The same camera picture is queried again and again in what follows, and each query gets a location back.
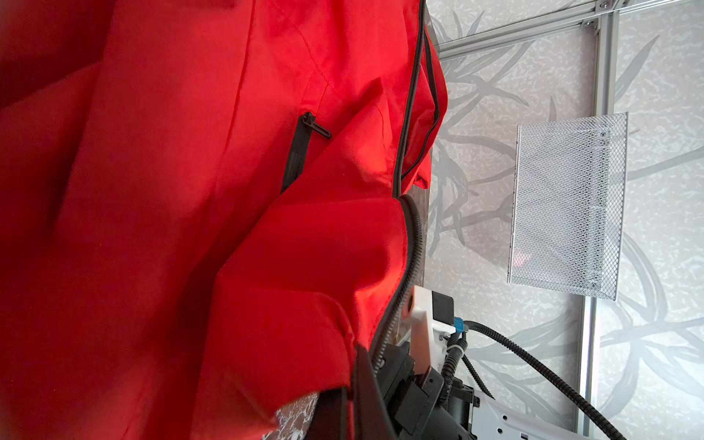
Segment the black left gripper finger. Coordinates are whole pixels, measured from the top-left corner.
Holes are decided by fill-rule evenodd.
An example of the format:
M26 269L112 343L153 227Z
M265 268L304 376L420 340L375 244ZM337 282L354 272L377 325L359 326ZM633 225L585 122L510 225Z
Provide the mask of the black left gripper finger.
M351 385L322 392L305 440L397 439L363 346L356 346Z

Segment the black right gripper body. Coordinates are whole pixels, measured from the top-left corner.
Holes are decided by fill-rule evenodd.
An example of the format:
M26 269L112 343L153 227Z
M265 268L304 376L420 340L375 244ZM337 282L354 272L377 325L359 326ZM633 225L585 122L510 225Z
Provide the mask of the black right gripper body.
M414 374L410 344L390 345L384 351L378 373L379 386L390 421L399 439L465 439L471 434L470 417L475 403L473 388L454 379L446 403L439 402L444 383L441 374L429 368Z

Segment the red jacket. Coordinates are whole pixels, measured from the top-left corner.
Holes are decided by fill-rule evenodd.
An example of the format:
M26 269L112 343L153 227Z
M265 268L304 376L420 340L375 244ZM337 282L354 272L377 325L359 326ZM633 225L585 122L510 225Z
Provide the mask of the red jacket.
M447 88L422 1L1 5L1 436L258 439L382 350Z

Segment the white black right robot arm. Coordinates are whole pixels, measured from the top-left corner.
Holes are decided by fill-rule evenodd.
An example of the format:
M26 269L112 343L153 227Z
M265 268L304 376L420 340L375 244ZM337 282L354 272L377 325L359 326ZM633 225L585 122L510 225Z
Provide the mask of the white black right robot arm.
M581 439L580 434L520 414L459 379L446 406L433 368L414 374L409 344L387 346L378 381L396 439Z

